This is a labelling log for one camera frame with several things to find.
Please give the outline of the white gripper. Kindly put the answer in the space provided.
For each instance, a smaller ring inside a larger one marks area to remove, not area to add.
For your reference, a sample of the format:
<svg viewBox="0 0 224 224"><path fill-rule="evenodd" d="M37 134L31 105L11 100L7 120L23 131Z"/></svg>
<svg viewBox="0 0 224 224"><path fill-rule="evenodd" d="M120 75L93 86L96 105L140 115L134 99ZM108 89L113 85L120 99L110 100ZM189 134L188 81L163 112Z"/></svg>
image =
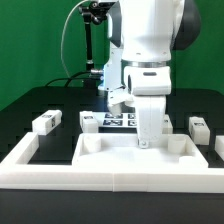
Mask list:
<svg viewBox="0 0 224 224"><path fill-rule="evenodd" d="M126 66L124 83L134 95L138 145L149 148L162 135L166 97L171 92L170 67Z"/></svg>

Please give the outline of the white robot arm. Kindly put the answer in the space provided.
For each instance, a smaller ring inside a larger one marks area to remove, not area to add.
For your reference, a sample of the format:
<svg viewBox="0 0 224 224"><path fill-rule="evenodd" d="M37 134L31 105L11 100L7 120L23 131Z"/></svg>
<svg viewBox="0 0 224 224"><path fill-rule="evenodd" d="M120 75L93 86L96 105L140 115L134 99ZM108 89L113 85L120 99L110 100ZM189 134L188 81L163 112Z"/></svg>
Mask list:
<svg viewBox="0 0 224 224"><path fill-rule="evenodd" d="M194 0L97 0L109 10L109 61L101 88L117 116L122 104L135 109L138 145L160 139L166 96L171 93L171 52L190 46L200 33Z"/></svg>

